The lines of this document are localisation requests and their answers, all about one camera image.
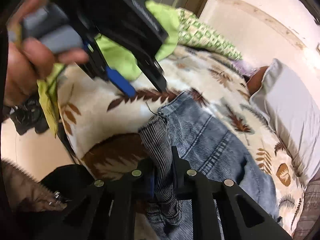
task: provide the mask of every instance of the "white pillowcase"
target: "white pillowcase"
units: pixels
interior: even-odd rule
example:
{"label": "white pillowcase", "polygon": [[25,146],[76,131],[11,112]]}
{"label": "white pillowcase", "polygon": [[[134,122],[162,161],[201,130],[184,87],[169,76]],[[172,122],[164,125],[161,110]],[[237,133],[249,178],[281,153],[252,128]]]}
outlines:
{"label": "white pillowcase", "polygon": [[306,186],[320,168],[320,110],[301,79],[274,59],[250,104],[281,138]]}

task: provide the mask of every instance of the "brown leaf pattern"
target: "brown leaf pattern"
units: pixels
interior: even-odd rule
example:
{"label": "brown leaf pattern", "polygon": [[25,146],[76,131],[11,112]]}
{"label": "brown leaf pattern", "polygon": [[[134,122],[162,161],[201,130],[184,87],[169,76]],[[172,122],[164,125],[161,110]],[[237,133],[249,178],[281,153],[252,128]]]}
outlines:
{"label": "brown leaf pattern", "polygon": [[120,179],[126,172],[137,168],[148,151],[136,133],[114,135],[96,144],[82,158],[97,178]]}
{"label": "brown leaf pattern", "polygon": [[275,155],[277,156],[277,152],[278,151],[285,151],[284,149],[284,146],[282,145],[281,142],[278,142],[276,145],[275,145]]}
{"label": "brown leaf pattern", "polygon": [[[142,89],[137,90],[136,95],[134,97],[127,97],[126,95],[120,95],[118,98],[111,101],[108,106],[107,112],[118,107],[122,102],[125,104],[130,101],[130,103],[134,102],[135,100],[143,100],[148,101],[151,100],[152,102],[156,102],[160,99],[160,102],[163,104],[166,100],[170,103],[173,101],[181,91],[178,90],[168,90],[167,92],[159,92],[158,90],[151,89]],[[192,95],[193,99],[198,102],[201,106],[207,106],[209,102],[199,93],[196,89],[191,88],[189,93]]]}
{"label": "brown leaf pattern", "polygon": [[209,101],[207,99],[205,99],[202,94],[199,93],[198,90],[191,88],[189,90],[189,93],[191,94],[192,98],[194,101],[198,102],[200,104],[200,106],[208,106],[209,105]]}
{"label": "brown leaf pattern", "polygon": [[292,219],[292,222],[291,222],[291,230],[292,230],[292,226],[293,226],[294,220],[296,219],[296,217],[297,217],[297,215],[298,215],[298,213],[300,211],[301,203],[302,203],[302,199],[299,198],[299,204],[297,206],[296,212],[294,213],[294,216],[293,216],[293,219]]}
{"label": "brown leaf pattern", "polygon": [[65,119],[63,119],[63,122],[64,122],[64,126],[65,126],[68,134],[72,135],[72,130],[71,130],[70,124]]}
{"label": "brown leaf pattern", "polygon": [[260,156],[256,158],[256,161],[261,162],[258,164],[259,168],[266,174],[271,175],[271,156],[270,154],[262,148],[258,149],[257,155]]}
{"label": "brown leaf pattern", "polygon": [[70,134],[70,135],[72,135],[71,126],[68,123],[67,119],[64,118],[64,117],[65,116],[68,117],[68,119],[72,123],[77,124],[76,118],[75,118],[74,114],[72,113],[72,111],[75,112],[77,115],[81,115],[78,107],[76,107],[74,104],[69,102],[71,97],[72,97],[73,90],[74,90],[74,84],[72,84],[72,87],[71,87],[70,94],[69,94],[67,102],[65,104],[61,105],[61,107],[60,107],[61,108],[61,118],[63,120],[63,123],[64,123],[64,126],[65,126],[65,129],[66,129],[67,133]]}
{"label": "brown leaf pattern", "polygon": [[186,68],[186,65],[182,64],[182,63],[177,63],[177,67],[178,68]]}
{"label": "brown leaf pattern", "polygon": [[78,107],[76,107],[74,104],[72,103],[68,103],[68,106],[71,108],[72,111],[74,111],[76,114],[81,115]]}
{"label": "brown leaf pattern", "polygon": [[231,124],[235,128],[236,131],[238,132],[244,132],[244,133],[249,133],[251,132],[251,128],[249,125],[244,123],[244,120],[241,117],[238,117],[235,112],[232,111],[232,109],[226,105],[226,108],[229,112],[228,117],[231,119]]}
{"label": "brown leaf pattern", "polygon": [[229,74],[225,73],[224,71],[218,72],[214,69],[209,69],[211,75],[218,80],[218,82],[223,85],[225,88],[229,89],[231,91],[231,88],[229,86],[229,82],[233,82],[233,79],[230,77]]}
{"label": "brown leaf pattern", "polygon": [[279,180],[281,181],[281,183],[283,185],[285,185],[286,187],[288,187],[291,183],[291,177],[289,174],[289,169],[287,164],[282,163],[277,172],[276,172],[276,176],[279,178]]}
{"label": "brown leaf pattern", "polygon": [[251,114],[253,114],[256,118],[258,118],[260,120],[260,122],[263,124],[263,126],[265,128],[267,128],[268,130],[271,131],[270,127],[268,126],[268,123],[267,123],[266,119],[259,112],[257,112],[252,107],[250,107],[248,105],[245,105],[245,104],[240,104],[240,108],[248,110]]}
{"label": "brown leaf pattern", "polygon": [[73,113],[71,113],[71,112],[68,111],[68,110],[64,111],[64,113],[65,113],[65,115],[69,118],[69,120],[70,120],[71,122],[73,122],[74,124],[77,124],[77,121],[76,121]]}
{"label": "brown leaf pattern", "polygon": [[250,96],[249,96],[247,93],[244,93],[243,91],[241,91],[241,90],[239,90],[239,89],[237,89],[237,91],[239,92],[239,94],[240,94],[241,96],[243,96],[243,98],[244,98],[246,101],[249,101]]}

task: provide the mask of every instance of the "denim jeans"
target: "denim jeans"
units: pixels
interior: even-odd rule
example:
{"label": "denim jeans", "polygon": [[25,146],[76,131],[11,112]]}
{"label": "denim jeans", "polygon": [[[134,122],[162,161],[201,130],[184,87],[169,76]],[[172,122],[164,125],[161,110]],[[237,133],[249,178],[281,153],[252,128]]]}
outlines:
{"label": "denim jeans", "polygon": [[157,168],[156,203],[149,204],[147,217],[161,239],[193,239],[191,200],[178,201],[172,187],[172,146],[191,168],[208,179],[232,179],[278,218],[272,178],[259,169],[242,142],[187,92],[160,108],[139,134]]}

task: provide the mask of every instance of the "blanket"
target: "blanket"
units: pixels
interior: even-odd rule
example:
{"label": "blanket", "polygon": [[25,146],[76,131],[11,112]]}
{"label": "blanket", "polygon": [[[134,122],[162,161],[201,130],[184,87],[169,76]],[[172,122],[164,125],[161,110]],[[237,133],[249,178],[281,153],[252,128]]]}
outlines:
{"label": "blanket", "polygon": [[[160,106],[189,90],[207,112],[242,141],[259,168],[272,177],[283,228],[292,235],[302,212],[304,189],[281,142],[248,103],[246,83],[232,62],[219,54],[177,46],[160,65],[168,82],[167,92],[159,93],[141,75],[132,83],[137,91],[132,98],[122,95],[110,83],[91,80],[78,66],[65,71],[58,82],[58,103],[77,158],[96,178],[119,179],[148,156],[138,128]],[[136,239],[153,239],[137,232]]]}

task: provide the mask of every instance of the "metal screw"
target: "metal screw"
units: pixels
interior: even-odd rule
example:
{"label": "metal screw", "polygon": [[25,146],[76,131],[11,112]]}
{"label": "metal screw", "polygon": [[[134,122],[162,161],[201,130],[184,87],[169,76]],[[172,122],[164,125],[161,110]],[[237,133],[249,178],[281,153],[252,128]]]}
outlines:
{"label": "metal screw", "polygon": [[134,170],[131,172],[131,174],[134,177],[139,177],[142,174],[142,172],[140,170]]}
{"label": "metal screw", "polygon": [[197,172],[195,170],[187,170],[187,174],[189,176],[195,176],[197,174]]}
{"label": "metal screw", "polygon": [[155,65],[156,65],[157,69],[160,68],[160,65],[159,65],[159,63],[157,61],[155,61]]}
{"label": "metal screw", "polygon": [[60,202],[61,195],[60,195],[60,192],[59,192],[58,190],[54,192],[54,198],[57,200],[57,201],[56,201],[56,204],[57,204],[58,202]]}
{"label": "metal screw", "polygon": [[234,182],[231,179],[226,179],[223,183],[228,187],[232,187],[234,184]]}
{"label": "metal screw", "polygon": [[102,186],[104,185],[104,182],[103,182],[103,180],[98,179],[98,180],[96,180],[96,181],[94,182],[94,185],[95,185],[96,187],[102,187]]}

